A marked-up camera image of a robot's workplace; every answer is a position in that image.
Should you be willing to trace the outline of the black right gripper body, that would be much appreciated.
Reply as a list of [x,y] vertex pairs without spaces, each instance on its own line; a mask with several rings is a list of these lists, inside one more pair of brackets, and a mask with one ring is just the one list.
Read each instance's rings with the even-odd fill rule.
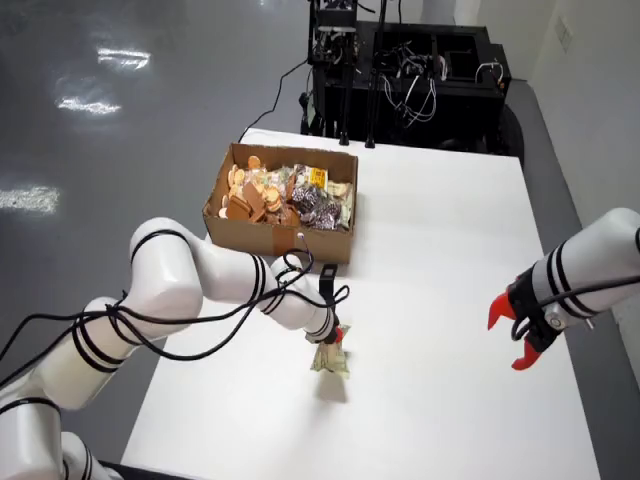
[[560,332],[552,328],[538,305],[532,284],[532,273],[523,272],[507,287],[507,297],[515,313],[511,339],[526,340],[536,352],[549,348]]

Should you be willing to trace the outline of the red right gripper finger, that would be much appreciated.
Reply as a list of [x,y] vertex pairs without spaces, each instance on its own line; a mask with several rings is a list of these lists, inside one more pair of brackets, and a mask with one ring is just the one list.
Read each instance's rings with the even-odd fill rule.
[[530,343],[524,343],[523,355],[513,361],[511,368],[516,371],[527,370],[536,363],[540,356],[541,353],[538,352]]
[[488,314],[488,329],[491,330],[502,317],[512,318],[512,305],[507,292],[498,295],[491,303]]

